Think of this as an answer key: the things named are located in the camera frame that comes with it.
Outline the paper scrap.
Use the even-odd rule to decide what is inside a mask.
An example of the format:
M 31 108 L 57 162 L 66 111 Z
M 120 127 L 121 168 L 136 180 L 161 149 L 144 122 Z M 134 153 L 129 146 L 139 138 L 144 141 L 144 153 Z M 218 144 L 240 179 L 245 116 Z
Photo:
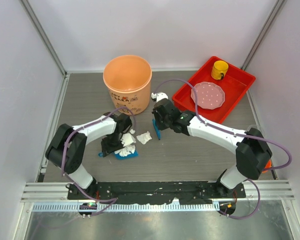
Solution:
M 129 155 L 132 155 L 135 153 L 135 146 L 134 145 L 128 145 L 125 146 L 124 148 L 117 150 L 114 152 L 115 155 L 118 155 L 120 157 L 127 157 Z
M 149 131 L 143 133 L 143 134 L 140 134 L 138 136 L 136 136 L 136 139 L 143 145 L 145 145 L 148 141 L 152 140 L 152 137 L 149 133 Z

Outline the blue dustpan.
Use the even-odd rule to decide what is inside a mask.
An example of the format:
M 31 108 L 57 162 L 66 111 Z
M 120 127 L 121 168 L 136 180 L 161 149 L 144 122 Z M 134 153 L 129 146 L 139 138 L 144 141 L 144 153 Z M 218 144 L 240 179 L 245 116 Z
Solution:
M 137 157 L 137 156 L 138 156 L 138 153 L 137 153 L 136 150 L 135 150 L 135 153 L 134 153 L 134 154 L 129 155 L 129 156 L 127 156 L 127 157 L 120 157 L 120 156 L 114 154 L 114 157 L 115 157 L 116 159 L 118 159 L 118 160 L 130 159 L 130 158 L 134 158 L 134 157 Z

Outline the blue hand brush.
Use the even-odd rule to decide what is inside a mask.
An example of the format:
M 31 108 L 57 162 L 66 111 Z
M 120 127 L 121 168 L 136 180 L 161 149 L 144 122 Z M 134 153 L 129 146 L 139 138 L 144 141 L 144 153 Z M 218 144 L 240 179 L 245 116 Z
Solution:
M 155 119 L 152 120 L 152 124 L 153 124 L 154 130 L 155 130 L 155 133 L 157 135 L 157 138 L 159 140 L 161 140 L 161 133 L 160 133 L 160 130 L 158 129 L 158 126 L 156 124 L 156 120 Z

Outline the orange plastic bucket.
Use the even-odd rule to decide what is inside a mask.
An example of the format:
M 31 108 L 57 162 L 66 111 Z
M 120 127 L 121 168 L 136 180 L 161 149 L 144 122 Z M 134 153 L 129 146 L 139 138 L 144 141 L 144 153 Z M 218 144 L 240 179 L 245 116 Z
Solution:
M 142 113 L 150 102 L 152 69 L 140 56 L 122 55 L 104 68 L 103 81 L 115 108 L 126 114 Z

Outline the red plastic tray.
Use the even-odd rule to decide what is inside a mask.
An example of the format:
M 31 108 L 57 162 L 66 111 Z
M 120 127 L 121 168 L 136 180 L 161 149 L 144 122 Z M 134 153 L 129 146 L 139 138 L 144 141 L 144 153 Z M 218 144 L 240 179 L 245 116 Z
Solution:
M 213 64 L 220 60 L 212 56 L 189 80 L 198 95 L 198 112 L 204 118 L 223 123 L 252 86 L 255 77 L 231 64 L 224 79 L 211 76 Z

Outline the orange plastic bowl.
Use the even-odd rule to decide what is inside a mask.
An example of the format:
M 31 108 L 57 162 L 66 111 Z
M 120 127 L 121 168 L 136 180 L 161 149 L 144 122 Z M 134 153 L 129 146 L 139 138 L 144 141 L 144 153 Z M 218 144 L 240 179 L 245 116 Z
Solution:
M 271 159 L 270 159 L 270 160 L 267 162 L 267 164 L 265 165 L 265 167 L 264 167 L 262 173 L 266 173 L 266 172 L 268 171 L 268 169 L 271 168 L 271 167 L 272 167 L 272 161 L 271 161 Z

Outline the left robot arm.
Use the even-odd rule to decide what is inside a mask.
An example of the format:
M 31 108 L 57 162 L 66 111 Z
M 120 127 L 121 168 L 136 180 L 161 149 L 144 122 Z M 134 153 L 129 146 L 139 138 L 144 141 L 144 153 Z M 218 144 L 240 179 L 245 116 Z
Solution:
M 129 115 L 111 112 L 78 126 L 62 124 L 49 144 L 45 157 L 69 176 L 84 199 L 92 199 L 96 196 L 98 183 L 82 164 L 86 145 L 102 138 L 101 156 L 106 157 L 124 147 L 123 134 L 131 127 Z

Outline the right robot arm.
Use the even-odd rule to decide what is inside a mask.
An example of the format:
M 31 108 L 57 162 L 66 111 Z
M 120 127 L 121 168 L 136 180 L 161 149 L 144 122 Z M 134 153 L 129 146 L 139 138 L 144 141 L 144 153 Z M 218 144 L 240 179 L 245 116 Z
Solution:
M 216 182 L 215 190 L 220 197 L 231 195 L 246 179 L 257 180 L 272 157 L 262 133 L 255 128 L 244 131 L 208 120 L 202 122 L 194 112 L 180 111 L 165 97 L 155 99 L 152 113 L 160 131 L 171 129 L 178 134 L 202 138 L 235 154 L 235 165 L 226 169 Z

